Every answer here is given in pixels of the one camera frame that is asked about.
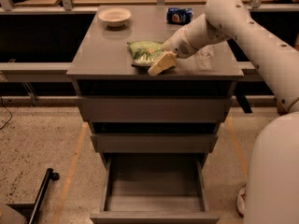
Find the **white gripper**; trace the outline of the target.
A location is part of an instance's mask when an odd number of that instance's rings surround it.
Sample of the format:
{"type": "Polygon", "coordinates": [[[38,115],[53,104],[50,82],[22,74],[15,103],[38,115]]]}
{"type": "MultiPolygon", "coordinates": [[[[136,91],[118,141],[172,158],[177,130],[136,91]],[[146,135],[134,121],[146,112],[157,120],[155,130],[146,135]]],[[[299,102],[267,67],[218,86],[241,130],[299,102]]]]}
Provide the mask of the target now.
{"type": "Polygon", "coordinates": [[[149,75],[157,76],[163,71],[175,66],[177,56],[180,59],[187,59],[193,56],[198,51],[198,48],[193,44],[194,40],[194,32],[190,28],[182,27],[178,29],[161,45],[161,50],[164,52],[149,68],[149,75]]]}

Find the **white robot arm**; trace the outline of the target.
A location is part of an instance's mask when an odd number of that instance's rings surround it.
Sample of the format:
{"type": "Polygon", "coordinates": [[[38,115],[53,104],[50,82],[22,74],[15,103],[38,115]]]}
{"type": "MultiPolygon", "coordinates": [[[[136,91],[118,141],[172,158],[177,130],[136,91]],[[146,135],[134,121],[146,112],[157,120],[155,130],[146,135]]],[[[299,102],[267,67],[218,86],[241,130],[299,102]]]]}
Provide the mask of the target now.
{"type": "Polygon", "coordinates": [[[263,28],[241,0],[207,0],[204,13],[162,45],[156,76],[203,47],[232,38],[288,112],[252,148],[244,224],[299,224],[299,52],[263,28]]]}

